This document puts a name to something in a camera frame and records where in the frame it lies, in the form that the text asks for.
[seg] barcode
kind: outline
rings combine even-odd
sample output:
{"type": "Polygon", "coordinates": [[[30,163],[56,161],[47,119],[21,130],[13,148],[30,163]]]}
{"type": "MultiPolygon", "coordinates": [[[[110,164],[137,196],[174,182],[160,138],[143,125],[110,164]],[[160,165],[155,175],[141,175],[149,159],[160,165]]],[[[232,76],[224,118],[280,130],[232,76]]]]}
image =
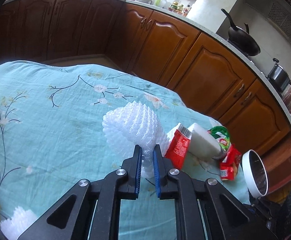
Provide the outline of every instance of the barcode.
{"type": "Polygon", "coordinates": [[[220,170],[220,177],[228,177],[228,171],[227,170],[220,170]]]}
{"type": "Polygon", "coordinates": [[[186,128],[184,127],[182,124],[179,125],[178,127],[178,130],[185,136],[187,137],[188,139],[190,139],[190,136],[191,136],[191,132],[186,128]]]}

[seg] pot lid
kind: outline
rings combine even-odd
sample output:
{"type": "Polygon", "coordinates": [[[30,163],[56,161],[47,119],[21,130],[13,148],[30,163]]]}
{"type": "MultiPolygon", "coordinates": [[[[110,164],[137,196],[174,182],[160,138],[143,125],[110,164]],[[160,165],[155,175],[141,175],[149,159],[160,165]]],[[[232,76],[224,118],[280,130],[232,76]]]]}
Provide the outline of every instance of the pot lid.
{"type": "Polygon", "coordinates": [[[275,62],[275,66],[278,66],[279,68],[281,68],[286,73],[287,77],[289,78],[289,81],[291,82],[291,79],[290,79],[288,73],[286,72],[286,70],[281,65],[278,64],[279,60],[276,59],[275,57],[272,60],[275,62]]]}

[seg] light blue tablecloth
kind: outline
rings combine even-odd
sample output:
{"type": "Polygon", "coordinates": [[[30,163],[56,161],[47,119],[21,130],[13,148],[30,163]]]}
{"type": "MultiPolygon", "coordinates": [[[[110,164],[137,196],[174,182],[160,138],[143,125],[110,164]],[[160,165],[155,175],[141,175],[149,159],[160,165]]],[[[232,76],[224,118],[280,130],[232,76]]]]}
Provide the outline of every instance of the light blue tablecloth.
{"type": "MultiPolygon", "coordinates": [[[[78,180],[102,179],[119,168],[123,159],[107,146],[102,117],[133,101],[152,108],[165,132],[179,122],[205,129],[215,125],[186,108],[176,93],[100,65],[0,65],[1,213],[11,216],[21,206],[40,216],[78,180]]],[[[219,180],[212,174],[219,173],[217,166],[199,163],[190,154],[183,170],[196,179],[219,180]]],[[[241,169],[224,186],[249,203],[241,169]]],[[[160,201],[154,192],[141,179],[138,200],[122,201],[120,239],[175,239],[174,202],[160,201]]]]}

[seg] white bowl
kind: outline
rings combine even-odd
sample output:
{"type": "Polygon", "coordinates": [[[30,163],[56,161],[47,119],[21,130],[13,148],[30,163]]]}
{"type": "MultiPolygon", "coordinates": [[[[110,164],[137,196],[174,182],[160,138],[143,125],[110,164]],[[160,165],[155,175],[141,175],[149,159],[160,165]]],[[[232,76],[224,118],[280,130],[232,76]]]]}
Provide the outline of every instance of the white bowl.
{"type": "Polygon", "coordinates": [[[268,193],[267,172],[254,150],[249,150],[243,155],[242,169],[251,195],[255,198],[264,197],[268,193]]]}

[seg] metal screw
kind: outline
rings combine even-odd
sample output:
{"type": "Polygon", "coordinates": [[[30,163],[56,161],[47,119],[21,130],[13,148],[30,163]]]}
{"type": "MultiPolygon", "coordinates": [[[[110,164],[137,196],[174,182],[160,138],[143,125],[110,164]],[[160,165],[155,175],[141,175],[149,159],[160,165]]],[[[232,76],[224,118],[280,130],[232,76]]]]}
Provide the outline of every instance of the metal screw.
{"type": "Polygon", "coordinates": [[[178,175],[180,173],[180,171],[178,169],[171,169],[169,170],[171,175],[178,175]]]}
{"type": "Polygon", "coordinates": [[[82,179],[78,183],[80,187],[85,187],[86,185],[88,185],[89,181],[87,179],[82,179]]]}
{"type": "Polygon", "coordinates": [[[218,183],[218,181],[214,178],[210,178],[210,179],[208,179],[208,183],[209,183],[209,185],[214,186],[218,183]]]}
{"type": "Polygon", "coordinates": [[[122,176],[122,175],[124,175],[125,173],[126,173],[125,169],[118,169],[118,170],[116,171],[116,174],[119,175],[119,176],[122,176]]]}

